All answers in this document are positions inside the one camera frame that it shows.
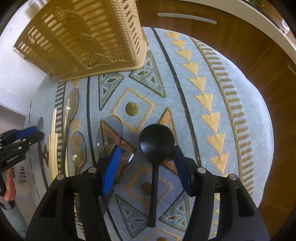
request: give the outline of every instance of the blue rubber grip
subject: blue rubber grip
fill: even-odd
[[[103,186],[102,186],[101,192],[102,192],[102,195],[104,196],[107,195],[107,193],[113,187],[113,181],[119,165],[120,155],[121,155],[120,147],[115,146],[109,157],[110,161],[103,176]]]
[[[178,146],[173,149],[173,161],[177,169],[177,175],[181,181],[182,187],[188,195],[192,193],[191,176],[185,165],[185,157]]]
[[[37,127],[36,126],[31,126],[29,128],[18,131],[15,136],[16,136],[16,138],[22,140],[22,139],[32,135],[35,132],[37,132]]]

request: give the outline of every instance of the person's arm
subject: person's arm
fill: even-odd
[[[15,184],[13,182],[13,171],[12,168],[9,168],[6,171],[6,193],[4,195],[4,199],[5,201],[13,201],[15,199],[16,196],[16,189],[15,189]]]

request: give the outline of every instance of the wooden cabinet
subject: wooden cabinet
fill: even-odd
[[[274,159],[259,210],[270,236],[281,228],[296,204],[296,65],[267,35],[221,10],[175,0],[136,1],[142,26],[192,36],[213,47],[240,68],[268,107],[274,131]],[[158,17],[181,13],[217,21]]]
[[[143,27],[163,28],[192,36],[230,59],[246,76],[273,44],[251,24],[212,7],[175,0],[141,0],[136,4]],[[217,25],[185,18],[158,17],[159,12],[203,17],[217,21]]]

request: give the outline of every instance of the blue gripper pad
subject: blue gripper pad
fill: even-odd
[[[36,126],[31,126],[29,128],[18,131],[15,136],[16,136],[17,139],[22,140],[22,139],[32,135],[35,132],[37,132],[37,127]]]
[[[102,195],[107,195],[113,186],[113,181],[120,161],[120,147],[115,146],[109,156],[110,160],[103,176]]]
[[[182,187],[189,196],[193,194],[192,184],[194,182],[194,172],[197,170],[195,161],[185,157],[178,145],[173,149],[173,161],[177,169],[177,175],[181,181]]]

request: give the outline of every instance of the silver handle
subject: silver handle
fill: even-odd
[[[206,23],[211,23],[217,25],[217,21],[207,19],[207,18],[202,18],[202,17],[197,17],[193,15],[187,15],[187,14],[180,14],[180,13],[169,13],[169,12],[159,12],[157,14],[159,17],[172,17],[172,18],[187,18],[187,19],[193,19],[197,21],[202,21]]]

